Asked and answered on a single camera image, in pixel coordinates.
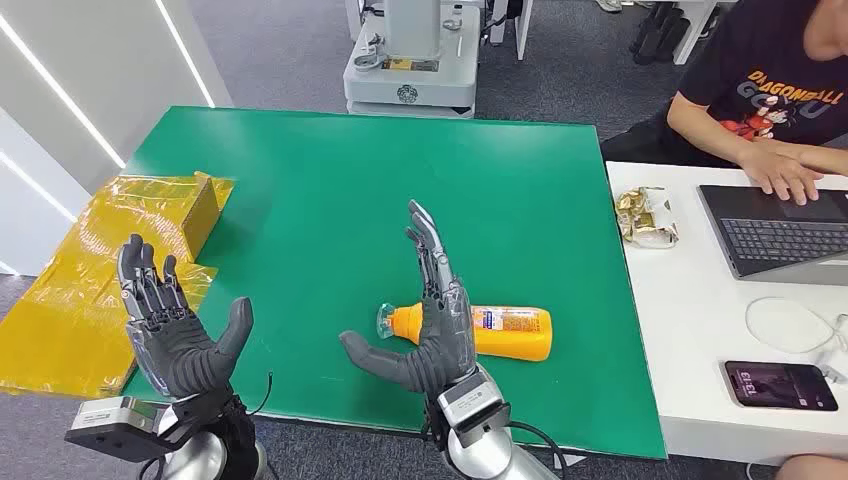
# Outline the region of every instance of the hand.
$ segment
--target hand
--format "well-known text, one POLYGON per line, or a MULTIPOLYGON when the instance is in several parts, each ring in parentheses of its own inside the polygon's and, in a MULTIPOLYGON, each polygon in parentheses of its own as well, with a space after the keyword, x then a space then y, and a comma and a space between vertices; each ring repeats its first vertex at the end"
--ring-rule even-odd
POLYGON ((401 355, 371 347, 352 331, 339 339, 359 368, 435 399, 446 386, 476 368, 471 305, 462 282, 451 272, 433 218, 415 200, 409 202, 409 212, 417 230, 407 228, 406 234, 415 242, 424 284, 418 348, 401 355))
POLYGON ((253 309, 250 299, 236 299, 226 331, 213 343, 186 302, 176 264, 168 255, 162 268, 165 281, 160 280, 153 246, 136 234, 118 253, 118 281, 130 314, 126 328, 136 361, 160 394, 184 398, 229 386, 253 328, 253 309))
POLYGON ((793 158, 769 151, 772 140, 760 140, 742 152, 738 164, 745 173, 768 195, 776 193, 781 200, 794 198, 798 205, 806 205, 807 198, 818 200, 816 180, 824 175, 810 170, 793 158))

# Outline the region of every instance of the white wall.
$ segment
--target white wall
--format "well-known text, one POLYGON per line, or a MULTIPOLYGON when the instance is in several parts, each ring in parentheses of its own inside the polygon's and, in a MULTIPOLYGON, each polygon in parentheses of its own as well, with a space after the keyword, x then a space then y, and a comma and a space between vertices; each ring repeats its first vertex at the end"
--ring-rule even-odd
MULTIPOLYGON (((230 106, 185 0, 164 5, 216 105, 230 106)), ((171 105, 206 106, 154 0, 0 0, 0 15, 125 161, 171 105)), ((118 173, 2 35, 0 66, 0 107, 86 190, 118 173)))
POLYGON ((90 195, 0 108, 0 262, 37 275, 65 237, 72 220, 39 194, 7 162, 77 216, 90 195))
MULTIPOLYGON (((185 0, 161 3, 215 106, 232 106, 185 0)), ((207 106, 157 0, 0 0, 0 16, 122 161, 170 106, 207 106)), ((120 171, 2 32, 0 152, 73 215, 120 171)), ((0 162, 0 262, 38 274, 69 226, 0 162)))

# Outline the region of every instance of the bottle label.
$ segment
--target bottle label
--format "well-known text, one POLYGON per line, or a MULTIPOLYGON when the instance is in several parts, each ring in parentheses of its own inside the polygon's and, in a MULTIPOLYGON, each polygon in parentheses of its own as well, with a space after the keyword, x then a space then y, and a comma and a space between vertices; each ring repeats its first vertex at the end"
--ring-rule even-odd
POLYGON ((539 320, 533 310, 511 308, 472 308, 474 326, 485 330, 538 332, 539 320))

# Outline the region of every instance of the green tabletop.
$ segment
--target green tabletop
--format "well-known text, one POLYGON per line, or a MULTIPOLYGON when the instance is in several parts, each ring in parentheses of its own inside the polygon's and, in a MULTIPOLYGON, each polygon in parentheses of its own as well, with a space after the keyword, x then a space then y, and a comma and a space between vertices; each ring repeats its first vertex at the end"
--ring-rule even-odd
MULTIPOLYGON (((478 357, 513 419, 560 445, 666 456, 593 127, 175 107, 126 173, 195 170, 236 179, 198 259, 219 268, 199 314, 217 337, 230 302, 253 300, 232 379, 248 406, 271 370, 269 414, 420 428, 422 397, 354 367, 338 341, 354 329, 412 347, 379 340, 375 314, 420 295, 403 232, 415 198, 472 304, 551 312, 546 361, 478 357)), ((156 398, 141 375, 125 393, 156 398)))

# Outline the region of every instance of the gray carpet floor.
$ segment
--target gray carpet floor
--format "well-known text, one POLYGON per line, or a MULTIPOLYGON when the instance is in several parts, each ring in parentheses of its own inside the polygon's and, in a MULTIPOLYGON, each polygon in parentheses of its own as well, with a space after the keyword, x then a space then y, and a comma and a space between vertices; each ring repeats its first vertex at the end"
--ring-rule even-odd
MULTIPOLYGON (((190 0, 240 107, 343 112, 341 73, 352 44, 342 0, 190 0)), ((480 118, 596 125, 624 131, 670 98, 682 74, 640 67, 626 50, 639 8, 601 13, 591 1, 536 0, 524 62, 508 25, 503 45, 481 50, 480 118)), ((32 279, 0 275, 0 318, 32 279)), ((0 395, 0 479, 134 478, 136 466, 62 441, 79 401, 0 395)), ((283 479, 452 479, 435 449, 386 434, 257 419, 257 435, 283 479)), ((547 464, 551 456, 536 452, 547 464)), ((744 465, 673 457, 667 462, 591 456, 575 480, 742 480, 744 465)), ((756 479, 774 469, 755 467, 756 479)))

